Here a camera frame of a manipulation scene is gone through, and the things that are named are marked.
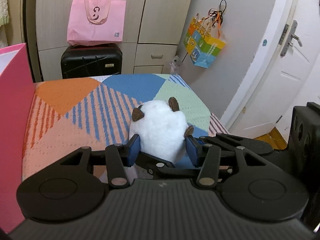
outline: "wooden floor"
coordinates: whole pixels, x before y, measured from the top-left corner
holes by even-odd
[[[257,137],[256,140],[267,142],[274,149],[283,150],[287,147],[287,143],[276,128],[273,128],[268,134]]]

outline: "drawer handle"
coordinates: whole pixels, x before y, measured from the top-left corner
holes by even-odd
[[[161,59],[163,58],[163,55],[151,55],[152,59]]]

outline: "gray wall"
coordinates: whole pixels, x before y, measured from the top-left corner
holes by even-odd
[[[192,17],[206,17],[210,8],[218,8],[221,0],[191,0],[178,55],[184,58],[183,39]],[[218,118],[239,88],[267,27],[275,0],[226,0],[222,30],[227,44],[208,68],[194,66],[186,56],[182,78],[190,85]]]

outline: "white curtain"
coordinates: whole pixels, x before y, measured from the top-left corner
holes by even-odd
[[[0,0],[0,48],[8,46],[4,25],[9,22],[8,0]]]

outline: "ribbed black surface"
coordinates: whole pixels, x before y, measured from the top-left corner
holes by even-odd
[[[298,220],[253,223],[226,209],[212,191],[198,190],[189,180],[135,180],[113,190],[90,215],[65,224],[26,220],[10,236],[14,240],[200,240],[312,239]]]

